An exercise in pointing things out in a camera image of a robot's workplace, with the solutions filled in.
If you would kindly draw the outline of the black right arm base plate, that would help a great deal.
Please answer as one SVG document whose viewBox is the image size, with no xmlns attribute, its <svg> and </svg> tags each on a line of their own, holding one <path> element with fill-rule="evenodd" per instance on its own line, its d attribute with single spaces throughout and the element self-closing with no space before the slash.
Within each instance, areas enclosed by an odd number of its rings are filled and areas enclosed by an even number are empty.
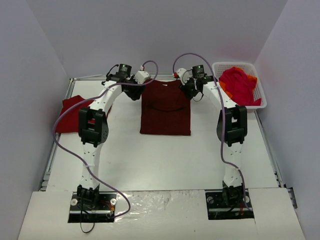
<svg viewBox="0 0 320 240">
<path fill-rule="evenodd" d="M 243 220 L 254 219 L 254 212 L 249 192 L 245 197 L 226 203 L 221 190 L 205 191 L 207 217 L 213 220 Z"/>
</svg>

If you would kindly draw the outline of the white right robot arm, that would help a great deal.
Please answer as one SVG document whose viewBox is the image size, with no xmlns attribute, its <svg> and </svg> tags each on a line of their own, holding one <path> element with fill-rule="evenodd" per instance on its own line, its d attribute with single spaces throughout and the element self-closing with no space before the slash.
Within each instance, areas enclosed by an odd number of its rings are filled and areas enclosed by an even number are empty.
<svg viewBox="0 0 320 240">
<path fill-rule="evenodd" d="M 185 68 L 179 68 L 173 75 L 181 82 L 179 88 L 188 99 L 202 94 L 219 110 L 216 134 L 221 143 L 221 160 L 225 164 L 221 199 L 226 206 L 232 207 L 244 195 L 240 170 L 243 143 L 248 133 L 247 108 L 231 100 L 215 76 L 204 72 L 203 65 L 196 65 L 191 71 L 189 74 Z"/>
</svg>

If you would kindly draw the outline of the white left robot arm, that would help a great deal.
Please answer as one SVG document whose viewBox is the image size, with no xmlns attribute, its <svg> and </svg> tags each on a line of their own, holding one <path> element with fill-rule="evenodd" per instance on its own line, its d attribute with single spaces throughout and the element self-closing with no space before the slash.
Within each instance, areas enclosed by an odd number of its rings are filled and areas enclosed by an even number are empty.
<svg viewBox="0 0 320 240">
<path fill-rule="evenodd" d="M 78 135 L 83 146 L 83 169 L 76 195 L 89 209 L 97 208 L 101 203 L 99 175 L 100 155 L 103 144 L 109 135 L 107 113 L 115 99 L 122 93 L 133 101 L 138 100 L 146 88 L 144 84 L 151 79 L 142 65 L 136 74 L 131 75 L 131 67 L 120 64 L 115 74 L 108 74 L 102 83 L 100 97 L 78 114 Z"/>
</svg>

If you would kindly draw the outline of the dark maroon t shirt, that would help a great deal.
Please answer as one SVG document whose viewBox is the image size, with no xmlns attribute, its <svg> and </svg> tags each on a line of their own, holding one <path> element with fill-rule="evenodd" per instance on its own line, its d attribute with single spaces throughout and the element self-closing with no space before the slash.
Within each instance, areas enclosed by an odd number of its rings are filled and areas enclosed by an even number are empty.
<svg viewBox="0 0 320 240">
<path fill-rule="evenodd" d="M 178 80 L 154 80 L 145 86 L 141 95 L 141 134 L 191 135 L 191 102 L 180 85 Z"/>
</svg>

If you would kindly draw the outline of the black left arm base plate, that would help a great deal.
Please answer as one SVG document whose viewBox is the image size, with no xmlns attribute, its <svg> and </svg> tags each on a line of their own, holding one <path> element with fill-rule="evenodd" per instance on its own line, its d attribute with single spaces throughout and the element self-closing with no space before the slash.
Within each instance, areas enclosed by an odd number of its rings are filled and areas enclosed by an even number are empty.
<svg viewBox="0 0 320 240">
<path fill-rule="evenodd" d="M 111 192 L 101 192 L 97 202 L 81 202 L 81 198 L 75 192 L 72 193 L 68 223 L 113 223 L 117 195 Z"/>
</svg>

